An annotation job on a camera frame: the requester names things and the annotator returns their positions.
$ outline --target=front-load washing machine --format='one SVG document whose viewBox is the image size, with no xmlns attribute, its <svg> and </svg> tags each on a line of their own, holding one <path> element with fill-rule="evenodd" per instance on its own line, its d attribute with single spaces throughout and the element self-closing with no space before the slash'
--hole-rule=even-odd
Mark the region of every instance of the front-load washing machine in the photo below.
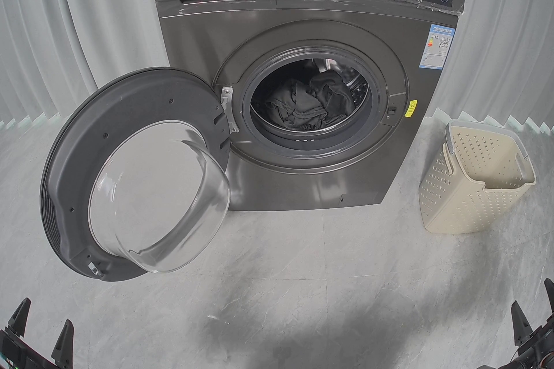
<svg viewBox="0 0 554 369">
<path fill-rule="evenodd" d="M 227 209 L 380 203 L 464 5 L 155 1 L 171 67 L 122 76 L 89 97 L 45 165 L 48 240 L 93 278 L 177 269 Z M 194 164 L 179 157 L 184 150 Z M 195 177 L 201 184 L 185 202 Z"/>
</svg>

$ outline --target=yellow warning sticker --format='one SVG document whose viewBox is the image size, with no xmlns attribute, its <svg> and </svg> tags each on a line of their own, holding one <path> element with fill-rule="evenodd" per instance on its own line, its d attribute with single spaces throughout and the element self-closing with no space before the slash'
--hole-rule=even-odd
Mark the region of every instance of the yellow warning sticker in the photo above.
<svg viewBox="0 0 554 369">
<path fill-rule="evenodd" d="M 416 106 L 417 106 L 417 100 L 411 100 L 410 106 L 408 106 L 408 110 L 406 111 L 406 114 L 404 114 L 404 116 L 412 116 L 412 114 L 416 110 Z"/>
</svg>

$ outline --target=beige laundry basket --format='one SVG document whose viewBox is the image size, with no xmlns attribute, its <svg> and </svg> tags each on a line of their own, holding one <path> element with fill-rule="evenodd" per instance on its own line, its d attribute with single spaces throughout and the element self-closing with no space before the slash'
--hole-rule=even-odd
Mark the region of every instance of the beige laundry basket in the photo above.
<svg viewBox="0 0 554 369">
<path fill-rule="evenodd" d="M 451 121 L 446 132 L 419 186 L 423 224 L 439 234 L 482 231 L 536 183 L 535 170 L 508 129 Z"/>
</svg>

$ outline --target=gray tile floor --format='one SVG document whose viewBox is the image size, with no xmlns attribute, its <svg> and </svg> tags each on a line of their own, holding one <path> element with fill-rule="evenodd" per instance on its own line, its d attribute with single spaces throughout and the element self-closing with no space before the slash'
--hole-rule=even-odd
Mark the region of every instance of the gray tile floor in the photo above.
<svg viewBox="0 0 554 369">
<path fill-rule="evenodd" d="M 68 317 L 75 368 L 467 368 L 515 351 L 554 278 L 554 137 L 521 133 L 538 183 L 479 234 L 429 234 L 417 189 L 443 137 L 426 119 L 384 202 L 230 213 L 186 268 L 102 283 L 65 267 L 40 222 L 39 182 L 61 127 L 0 128 L 0 322 L 31 298 L 25 339 L 50 355 Z"/>
</svg>

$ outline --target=white curtain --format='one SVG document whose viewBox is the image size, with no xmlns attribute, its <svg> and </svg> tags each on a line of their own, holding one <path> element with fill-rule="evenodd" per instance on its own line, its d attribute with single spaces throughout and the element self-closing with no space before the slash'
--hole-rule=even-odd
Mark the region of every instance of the white curtain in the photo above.
<svg viewBox="0 0 554 369">
<path fill-rule="evenodd" d="M 466 0 L 428 111 L 554 126 L 554 2 Z M 97 86 L 168 63 L 154 0 L 0 0 L 0 120 L 66 116 Z"/>
</svg>

